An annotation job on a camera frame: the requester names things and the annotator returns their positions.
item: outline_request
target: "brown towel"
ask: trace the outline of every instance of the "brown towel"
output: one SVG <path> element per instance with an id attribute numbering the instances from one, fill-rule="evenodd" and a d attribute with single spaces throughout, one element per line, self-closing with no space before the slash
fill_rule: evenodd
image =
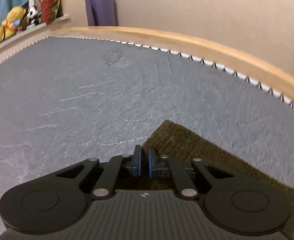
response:
<path id="1" fill-rule="evenodd" d="M 169 120 L 164 121 L 157 130 L 145 141 L 143 149 L 145 153 L 148 147 L 155 147 L 158 155 L 169 155 L 176 157 L 180 162 L 191 161 L 193 158 L 201 158 L 211 161 L 217 165 L 231 169 L 246 176 L 253 177 L 259 181 L 272 185 L 284 192 L 292 204 L 291 215 L 287 221 L 284 232 L 294 240 L 294 189 L 288 187 L 277 180 L 267 176 L 250 164 L 238 157 L 224 151 L 215 144 L 201 138 L 199 135 L 187 128 L 173 123 Z M 148 179 L 147 159 L 143 156 L 142 169 L 145 176 L 140 179 L 129 178 L 118 181 L 117 188 L 122 189 L 170 189 L 174 188 L 170 180 Z"/>

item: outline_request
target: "gray fabric surface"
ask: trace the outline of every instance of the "gray fabric surface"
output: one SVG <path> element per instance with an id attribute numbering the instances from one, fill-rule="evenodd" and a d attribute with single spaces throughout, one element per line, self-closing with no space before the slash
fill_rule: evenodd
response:
<path id="1" fill-rule="evenodd" d="M 170 53 L 48 38 L 0 65 L 0 197 L 89 157 L 131 154 L 165 119 L 294 187 L 294 110 L 279 99 Z"/>

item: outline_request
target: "white ledge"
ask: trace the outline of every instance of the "white ledge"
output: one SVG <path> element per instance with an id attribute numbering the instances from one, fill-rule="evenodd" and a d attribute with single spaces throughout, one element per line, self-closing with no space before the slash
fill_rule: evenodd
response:
<path id="1" fill-rule="evenodd" d="M 56 23 L 56 22 L 60 22 L 60 21 L 63 21 L 63 20 L 67 20 L 69 18 L 70 18 L 69 15 L 68 14 L 65 14 L 62 17 L 56 18 L 51 24 Z M 24 36 L 32 33 L 32 32 L 35 32 L 35 31 L 37 31 L 39 29 L 42 29 L 42 28 L 44 28 L 46 26 L 47 26 L 46 23 L 41 23 L 41 24 L 39 24 L 37 26 L 34 26 L 32 28 L 29 28 L 28 30 L 24 30 L 21 33 L 15 34 L 14 36 L 12 36 L 12 37 L 10 37 L 10 38 L 8 38 L 5 41 L 2 41 L 0 43 L 0 50 L 2 48 L 4 48 L 5 46 L 7 46 L 8 44 L 11 44 L 13 41 L 16 41 L 16 40 L 18 40 L 18 39 L 20 39 L 20 38 L 22 38 L 22 37 L 24 37 Z"/>

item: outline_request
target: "crosshair logo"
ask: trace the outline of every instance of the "crosshair logo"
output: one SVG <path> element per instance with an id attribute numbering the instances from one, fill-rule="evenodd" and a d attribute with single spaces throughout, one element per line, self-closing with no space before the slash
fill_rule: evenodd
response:
<path id="1" fill-rule="evenodd" d="M 149 197 L 150 194 L 148 194 L 147 192 L 143 192 L 140 194 L 143 198 Z"/>

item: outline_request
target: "yellow teddy bear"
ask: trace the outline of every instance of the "yellow teddy bear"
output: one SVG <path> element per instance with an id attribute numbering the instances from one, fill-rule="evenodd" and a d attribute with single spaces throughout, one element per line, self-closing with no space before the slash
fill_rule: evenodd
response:
<path id="1" fill-rule="evenodd" d="M 0 42 L 16 33 L 17 27 L 20 25 L 25 13 L 26 9 L 21 6 L 12 8 L 0 26 Z"/>

